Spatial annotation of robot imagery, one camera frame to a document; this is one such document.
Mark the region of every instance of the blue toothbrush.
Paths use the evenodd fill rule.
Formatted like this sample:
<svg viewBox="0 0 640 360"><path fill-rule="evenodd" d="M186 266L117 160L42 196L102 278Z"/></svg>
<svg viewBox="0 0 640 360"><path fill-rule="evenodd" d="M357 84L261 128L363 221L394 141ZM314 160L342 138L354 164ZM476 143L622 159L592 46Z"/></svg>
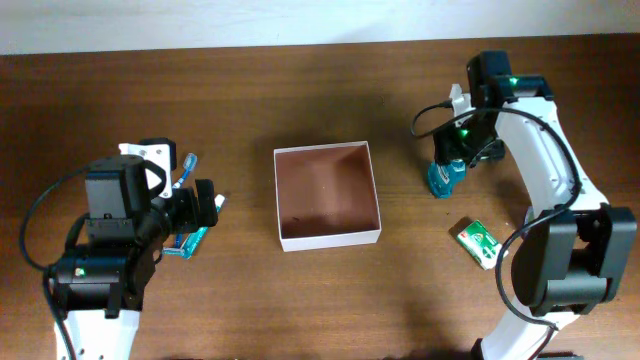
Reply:
<svg viewBox="0 0 640 360"><path fill-rule="evenodd" d="M182 173L182 176L180 177L180 179L178 179L178 181L176 181L176 183L173 184L172 188L179 189L180 187L182 187L182 184L185 182L185 180L187 180L187 178L189 177L193 169L196 168L197 163L198 163L198 157L195 154L193 153L187 154L187 158L184 159L184 164L182 165L182 167L184 167L184 173ZM181 243L182 243L182 234L178 234L176 235L176 239L174 241L173 246L176 248L179 248Z"/></svg>

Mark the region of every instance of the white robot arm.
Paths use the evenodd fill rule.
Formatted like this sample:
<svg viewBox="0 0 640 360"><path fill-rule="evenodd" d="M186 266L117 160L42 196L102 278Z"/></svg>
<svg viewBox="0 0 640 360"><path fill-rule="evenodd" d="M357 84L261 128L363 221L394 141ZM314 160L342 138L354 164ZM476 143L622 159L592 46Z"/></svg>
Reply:
<svg viewBox="0 0 640 360"><path fill-rule="evenodd" d="M197 198L192 188L171 188L173 141L146 139L120 150L60 178L33 203L20 229L22 255L43 273L58 360L128 359L163 242L218 221L211 180L195 180ZM58 261L34 262L25 246L30 217L52 190L84 173L89 212L71 227ZM85 225L88 243L78 244Z"/></svg>
<svg viewBox="0 0 640 360"><path fill-rule="evenodd" d="M511 269L515 311L507 311L472 351L480 360L531 359L557 334L531 320L560 330L614 298L637 225L629 209L612 208L585 174L543 77L513 76L502 51L476 56L467 73L470 94L454 84L450 106L442 107L453 108L455 117L433 131L436 164L464 161L473 167L479 159L503 157L506 144L531 197L533 218L573 201L526 234ZM588 243L586 248L574 249L577 237Z"/></svg>

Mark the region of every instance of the black cable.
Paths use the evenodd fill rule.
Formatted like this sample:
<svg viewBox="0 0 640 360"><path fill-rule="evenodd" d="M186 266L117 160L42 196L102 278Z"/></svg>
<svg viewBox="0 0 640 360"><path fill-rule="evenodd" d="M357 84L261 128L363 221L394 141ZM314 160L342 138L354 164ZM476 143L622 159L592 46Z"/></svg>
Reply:
<svg viewBox="0 0 640 360"><path fill-rule="evenodd" d="M153 263L154 263L155 265L160 264L160 261L162 261L162 257L163 257L163 256L164 256L164 255L162 254L162 250L160 250L160 255L158 255L158 258L157 258L157 259L155 259L155 260L153 261Z"/></svg>
<svg viewBox="0 0 640 360"><path fill-rule="evenodd" d="M82 226L85 221L90 217L91 215L89 215L89 213L84 213L76 219L76 222L74 222L73 225L71 225L71 229L69 229L69 232L67 233L67 240L64 242L65 250L70 250L76 247L76 244L78 243L78 236L80 236L80 230L82 230Z"/></svg>
<svg viewBox="0 0 640 360"><path fill-rule="evenodd" d="M76 175L82 174L87 169L88 169L88 166L85 166L83 168L80 168L80 169L78 169L76 171L73 171L73 172L61 177L55 183L53 183L51 186L49 186L49 188L47 188L47 190L45 190L42 194L40 194L40 196L38 196L38 198L33 202L33 204L31 204L31 207L27 211L27 214L25 215L24 220L22 221L22 225L20 226L20 235L18 235L18 246L20 247L20 253L22 254L22 257L24 257L24 260L27 262L27 264L29 264L31 267L35 268L36 270L42 272L42 287L44 289L44 297L47 300L47 304L49 305L49 310L51 310L51 315L53 316L53 319L54 319L56 325L58 326L58 329L60 330L60 334L62 336L62 340L64 341L64 345L67 348L67 353L69 354L69 360L76 360L76 355L75 355L75 352L73 350L73 344L71 343L71 337L69 336L69 332L67 331L67 328L64 326L64 322L62 320L62 316L60 315L60 312L58 311L58 309L56 307L56 304L55 304L55 302L53 300L53 294L51 294L51 289L49 288L49 279L51 278L51 268L52 268L52 266L45 267L45 266L42 266L42 265L36 263L35 261L33 261L33 259L31 259L31 257L29 256L29 253L27 251L26 244L25 244L25 235L26 235L26 232L27 232L27 225L29 224L29 220L31 219L31 217L35 213L35 211L38 208L38 206L47 197L47 195L49 195L53 190L55 190L63 182L73 178ZM82 228L82 223L84 223L84 220L78 226L78 222L79 221L80 221L79 219L76 220L76 222L71 227L71 230L69 231L69 234L67 235L67 242L66 242L65 246L70 241L72 241L72 240L70 240L70 238L73 238L74 231L77 232L77 233L80 232L80 229ZM78 235L75 234L75 240L73 240L73 241L74 242L77 241L77 238L78 238Z"/></svg>
<svg viewBox="0 0 640 360"><path fill-rule="evenodd" d="M25 245L25 234L27 232L27 224L29 223L29 219L31 219L31 217L33 216L33 213L35 213L40 203L42 203L42 201L47 197L47 195L49 195L50 192L52 192L55 188L60 186L60 184L62 184L63 182L71 179L76 175L82 174L87 169L88 169L88 166L85 166L81 169L78 169L58 179L58 181L53 183L53 185L49 186L47 190L45 190L42 194L40 194L40 196L38 196L36 201L34 201L33 204L31 204L31 207L27 211L27 215L25 215L24 220L22 221L22 225L20 226L20 235L18 236L18 246L20 247L20 253L22 253L22 257L24 257L24 260L27 262L27 264L29 264L34 269L38 271L47 270L45 266L42 266L36 263L35 261L33 261L33 259L31 259L31 257L29 256L29 253L27 252L27 247Z"/></svg>
<svg viewBox="0 0 640 360"><path fill-rule="evenodd" d="M60 330L60 335L62 336L62 340L64 341L64 346L67 348L67 353L69 354L69 360L76 360L76 353L73 349L73 344L71 343L71 337L69 336L69 332L67 328L64 326L64 321L62 320L62 316L58 311L56 304L53 300L53 295L51 294L51 289L49 288L49 278L50 273L48 268L45 268L45 271L42 273L42 287L44 289L44 297L47 299L47 304L49 305L49 310L51 310L51 315L53 315L53 319Z"/></svg>
<svg viewBox="0 0 640 360"><path fill-rule="evenodd" d="M549 328L549 330L547 330L547 335L544 337L544 340L542 341L540 346L538 346L536 351L529 357L529 360L536 360L538 355L540 355L544 348L547 347L547 345L549 345L549 343L551 342L554 332L555 330L553 330L552 328Z"/></svg>
<svg viewBox="0 0 640 360"><path fill-rule="evenodd" d="M430 110L430 108L426 108L424 110L422 110L420 113L418 113L418 115L416 115L416 117L414 118L412 124L411 124L411 133L415 136L415 131L414 131L414 127L415 127L415 123L418 119L418 117L426 112ZM549 331L548 331L548 335L547 338L545 339L545 341L541 344L541 346L536 350L536 353L540 353L542 352L542 350L544 349L544 347L549 343L549 341L551 340L551 337L553 336L553 332L554 331L559 331L557 325L551 321L546 321L546 320L540 320L540 319L535 319L533 317L527 316L525 314L523 314L520 310L516 309L515 306L511 303L511 300L509 300L509 298L507 297L506 291L504 289L504 285L502 283L502 263L504 260L504 256L505 253L507 252L507 249L511 246L511 244L518 238L520 237L524 232L528 231L529 229L533 228L534 226L540 225L543 222L549 221L552 218L558 216L559 214L567 211L578 199L578 196L580 195L580 190L582 189L582 182L580 181L580 175L578 173L578 167L575 163L575 161L573 160L573 157L571 156L571 153L569 152L569 149L567 148L567 145L564 143L564 141L562 140L562 138L560 138L560 136L558 135L558 133L555 132L555 130L553 130L553 128L551 126L549 126L549 124L547 124L545 121L539 119L538 117L536 117L533 114L530 114L528 112L525 111L521 111L521 110L516 110L516 109L510 109L510 108L481 108L481 109L474 109L474 110L470 110L467 111L463 114L457 115L455 117L453 117L452 119L448 120L447 122L445 122L444 124L438 126L437 128L430 130L428 132L426 132L424 134L424 136L419 136L419 138L423 138L426 136L429 136L433 133L435 133L436 131L439 131L440 129L443 129L453 123L455 123L456 121L463 119L465 117L471 116L471 115L477 115L477 114L489 114L489 113L510 113L510 114L516 114L516 115L520 115L522 117L527 118L528 120L531 120L533 122L535 122L537 125L539 125L541 127L541 131L547 131L549 133L549 135L553 138L553 140L558 144L558 147L560 147L560 150L562 151L565 160L567 161L569 168L571 170L571 176L573 177L573 188L571 189L571 197L569 198L569 200L561 205L556 206L556 208L554 210L552 210L551 212L547 213L546 215L540 216L537 219L521 226L519 229L517 229L516 231L513 232L513 234L511 234L511 236L509 236L509 238L507 239L507 241L505 241L505 243L502 246L502 249L500 249L500 252L498 253L498 258L497 258L497 262L496 262L496 285L498 287L498 293L500 294L500 298L502 299L502 302L504 302L504 304L507 306L507 309L509 309L509 311L511 311L515 316L517 316L518 318L520 318L523 321L532 323L532 324L536 324L536 325L544 325L544 326L548 326L549 327Z"/></svg>
<svg viewBox="0 0 640 360"><path fill-rule="evenodd" d="M413 121L411 122L411 126L409 127L409 129L411 130L411 135L413 135L414 138L416 139L422 139L425 138L429 135L432 135L433 133L441 130L442 128L446 127L446 125L449 125L450 121L447 121L446 123L438 126L435 129L429 130L424 134L420 134L420 135L416 135L416 122L418 122L418 118L420 118L420 116L422 116L422 114L426 113L427 111L433 110L433 109L437 109L437 108L443 108L443 109L451 109L453 108L453 105L451 104L451 100L445 100L439 104L435 104L435 105L431 105L431 106L427 106L426 108L420 110L420 112L418 112L416 114L416 116L413 118Z"/></svg>
<svg viewBox="0 0 640 360"><path fill-rule="evenodd" d="M480 149L480 151L478 151L473 158L471 158L471 161L469 162L469 167L470 168L474 168L476 165L478 165L478 161L482 160L481 155L482 153L487 150L488 148L492 147L496 142L498 141L498 139L493 139L491 141L489 141L485 146L482 147L482 149Z"/></svg>

